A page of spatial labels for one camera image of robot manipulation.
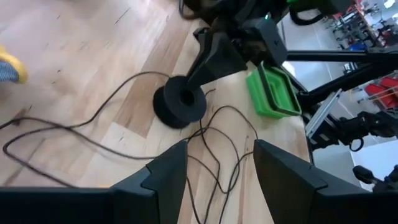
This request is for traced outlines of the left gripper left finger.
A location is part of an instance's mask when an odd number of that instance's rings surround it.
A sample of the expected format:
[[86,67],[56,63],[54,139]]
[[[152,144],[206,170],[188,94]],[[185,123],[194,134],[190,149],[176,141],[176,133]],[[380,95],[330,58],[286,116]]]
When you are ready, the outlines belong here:
[[108,188],[0,187],[0,224],[177,224],[186,176],[180,141]]

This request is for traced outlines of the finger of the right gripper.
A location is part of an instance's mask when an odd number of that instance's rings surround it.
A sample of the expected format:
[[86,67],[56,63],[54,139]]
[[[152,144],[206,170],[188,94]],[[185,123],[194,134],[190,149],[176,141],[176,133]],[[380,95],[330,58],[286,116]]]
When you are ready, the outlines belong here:
[[200,51],[187,73],[186,87],[197,89],[209,82],[247,70],[246,62],[224,32],[199,28],[193,33]]

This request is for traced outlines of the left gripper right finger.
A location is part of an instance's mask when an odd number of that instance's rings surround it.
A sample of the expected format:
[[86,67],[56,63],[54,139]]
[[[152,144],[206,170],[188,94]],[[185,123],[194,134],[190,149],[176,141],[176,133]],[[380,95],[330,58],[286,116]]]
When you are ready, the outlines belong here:
[[384,179],[355,166],[367,191],[262,139],[253,159],[275,224],[398,224],[398,164]]

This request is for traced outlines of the black cord spool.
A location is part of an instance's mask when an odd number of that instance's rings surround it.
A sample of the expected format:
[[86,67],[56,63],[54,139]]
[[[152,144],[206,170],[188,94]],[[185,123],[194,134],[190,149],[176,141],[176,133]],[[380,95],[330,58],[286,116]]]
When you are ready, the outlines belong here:
[[199,87],[187,87],[188,78],[174,76],[158,88],[152,100],[155,115],[172,129],[182,129],[202,119],[206,112],[206,97]]

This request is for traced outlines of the green square container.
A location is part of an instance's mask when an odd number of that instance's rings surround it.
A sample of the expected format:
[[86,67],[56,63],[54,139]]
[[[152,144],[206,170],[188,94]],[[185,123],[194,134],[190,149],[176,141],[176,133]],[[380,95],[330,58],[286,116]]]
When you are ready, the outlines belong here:
[[280,68],[262,62],[246,78],[246,84],[259,116],[281,119],[302,114],[292,82]]

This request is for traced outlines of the black jointed machine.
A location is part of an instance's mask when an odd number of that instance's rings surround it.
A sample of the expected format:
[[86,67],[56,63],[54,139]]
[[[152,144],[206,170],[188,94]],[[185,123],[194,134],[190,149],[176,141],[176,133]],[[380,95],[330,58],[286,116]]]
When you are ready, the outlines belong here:
[[340,143],[352,147],[352,143],[359,140],[359,147],[351,149],[357,152],[364,146],[364,137],[368,135],[398,138],[398,108],[389,108],[377,113],[362,111],[351,119],[337,119],[328,115],[310,138],[310,148],[314,151]]

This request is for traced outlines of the red storage bins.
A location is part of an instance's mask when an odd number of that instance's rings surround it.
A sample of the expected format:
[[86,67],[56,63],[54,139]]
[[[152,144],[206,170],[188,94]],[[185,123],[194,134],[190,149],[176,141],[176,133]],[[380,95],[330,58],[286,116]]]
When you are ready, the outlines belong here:
[[368,100],[379,109],[398,108],[398,78],[382,78],[379,83],[368,84],[364,90]]

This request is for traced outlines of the cluttered storage shelf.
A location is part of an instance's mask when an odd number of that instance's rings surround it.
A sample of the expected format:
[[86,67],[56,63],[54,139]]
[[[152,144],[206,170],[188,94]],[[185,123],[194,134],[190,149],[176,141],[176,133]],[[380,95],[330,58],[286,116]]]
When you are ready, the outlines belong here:
[[328,21],[340,49],[398,45],[398,0],[354,0],[346,12],[329,16]]

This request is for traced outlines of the silver aluminium bracket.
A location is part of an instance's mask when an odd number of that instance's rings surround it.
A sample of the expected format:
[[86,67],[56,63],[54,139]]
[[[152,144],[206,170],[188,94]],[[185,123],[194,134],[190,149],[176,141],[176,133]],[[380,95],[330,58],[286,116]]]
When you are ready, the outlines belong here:
[[337,90],[336,92],[331,93],[326,100],[323,101],[319,109],[317,109],[316,113],[311,117],[308,124],[305,127],[306,136],[308,138],[312,138],[317,129],[320,127],[322,122],[329,115],[330,110],[338,101],[341,95],[342,89]]

